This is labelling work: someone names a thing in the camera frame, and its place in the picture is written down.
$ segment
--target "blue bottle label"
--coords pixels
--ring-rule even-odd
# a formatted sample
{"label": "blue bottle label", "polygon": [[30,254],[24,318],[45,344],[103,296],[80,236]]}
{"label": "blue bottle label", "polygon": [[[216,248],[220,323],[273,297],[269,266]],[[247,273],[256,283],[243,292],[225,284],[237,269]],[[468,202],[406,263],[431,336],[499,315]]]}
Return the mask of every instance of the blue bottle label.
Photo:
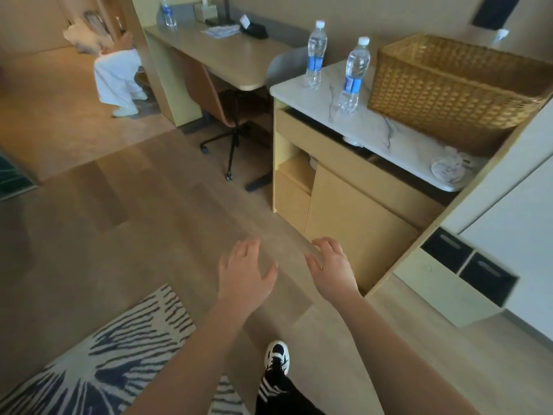
{"label": "blue bottle label", "polygon": [[311,71],[321,71],[321,68],[322,68],[322,57],[309,55],[308,69]]}
{"label": "blue bottle label", "polygon": [[344,91],[346,93],[359,93],[359,90],[361,90],[361,79],[346,76]]}

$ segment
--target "woven basket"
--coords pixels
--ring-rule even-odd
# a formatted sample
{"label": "woven basket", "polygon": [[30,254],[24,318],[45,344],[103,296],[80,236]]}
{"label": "woven basket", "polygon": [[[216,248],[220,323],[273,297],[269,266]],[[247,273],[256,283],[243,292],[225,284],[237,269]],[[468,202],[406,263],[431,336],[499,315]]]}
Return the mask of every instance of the woven basket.
{"label": "woven basket", "polygon": [[368,106],[488,156],[552,92],[552,64],[419,34],[378,50]]}

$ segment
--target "brown chair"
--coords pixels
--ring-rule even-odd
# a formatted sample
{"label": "brown chair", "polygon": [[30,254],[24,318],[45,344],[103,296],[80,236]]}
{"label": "brown chair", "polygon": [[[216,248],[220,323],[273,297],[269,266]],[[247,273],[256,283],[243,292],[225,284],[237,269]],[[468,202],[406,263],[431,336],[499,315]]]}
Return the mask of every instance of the brown chair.
{"label": "brown chair", "polygon": [[242,92],[238,89],[217,93],[203,63],[186,55],[184,52],[174,51],[183,65],[186,90],[190,98],[203,111],[208,112],[211,116],[231,128],[229,132],[202,142],[200,149],[204,154],[208,154],[209,150],[206,144],[232,136],[231,152],[228,157],[226,174],[226,179],[232,180],[232,157],[234,155],[234,148],[239,146],[239,136],[248,135],[249,127],[246,123],[267,111],[266,99],[255,93]]}

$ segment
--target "desk leg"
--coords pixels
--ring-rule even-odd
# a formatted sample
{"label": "desk leg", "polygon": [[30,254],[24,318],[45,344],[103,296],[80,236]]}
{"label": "desk leg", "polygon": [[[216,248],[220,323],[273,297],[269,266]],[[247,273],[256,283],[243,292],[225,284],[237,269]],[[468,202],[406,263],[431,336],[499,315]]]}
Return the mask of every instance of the desk leg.
{"label": "desk leg", "polygon": [[245,189],[248,192],[257,191],[258,189],[269,185],[272,181],[273,181],[273,171],[271,170],[269,173],[266,173],[263,176],[257,178],[256,180],[248,183],[245,186]]}
{"label": "desk leg", "polygon": [[199,131],[200,129],[208,127],[211,122],[211,115],[209,115],[208,112],[202,110],[202,117],[200,119],[196,119],[192,122],[189,122],[188,124],[181,125],[179,129],[183,132],[183,134],[192,134]]}

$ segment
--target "white shoe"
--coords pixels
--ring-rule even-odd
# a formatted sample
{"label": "white shoe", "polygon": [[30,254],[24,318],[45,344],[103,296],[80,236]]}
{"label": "white shoe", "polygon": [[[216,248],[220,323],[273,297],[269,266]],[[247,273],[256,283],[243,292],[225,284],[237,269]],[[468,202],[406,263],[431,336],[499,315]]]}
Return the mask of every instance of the white shoe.
{"label": "white shoe", "polygon": [[133,100],[148,100],[148,95],[141,90],[139,92],[131,93],[130,98]]}
{"label": "white shoe", "polygon": [[112,115],[115,118],[123,118],[125,116],[133,116],[138,114],[138,108],[135,106],[134,108],[124,108],[121,107],[119,109],[116,109],[112,112]]}
{"label": "white shoe", "polygon": [[282,341],[274,341],[269,345],[266,352],[266,369],[273,369],[277,366],[284,372],[284,375],[288,374],[288,370],[290,370],[290,353],[288,352],[288,347]]}

